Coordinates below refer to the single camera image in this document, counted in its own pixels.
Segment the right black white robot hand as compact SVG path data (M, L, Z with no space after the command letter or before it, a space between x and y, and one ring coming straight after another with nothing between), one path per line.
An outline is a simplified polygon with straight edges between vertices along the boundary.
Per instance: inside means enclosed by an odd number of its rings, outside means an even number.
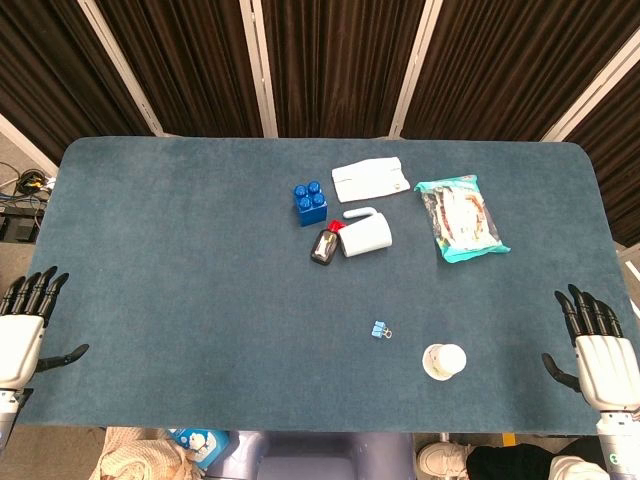
M569 293L555 291L577 365L571 375L548 353L541 355L548 374L582 395L599 412L639 411L639 365L631 341L605 302L570 284Z

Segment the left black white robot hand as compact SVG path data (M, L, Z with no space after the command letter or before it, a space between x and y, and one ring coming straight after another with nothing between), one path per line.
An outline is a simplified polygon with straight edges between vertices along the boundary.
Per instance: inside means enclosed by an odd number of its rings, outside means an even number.
M1 297L1 389L23 389L34 374L67 366L88 350L81 344L62 356L42 358L41 345L57 297L69 278L55 266L14 280Z

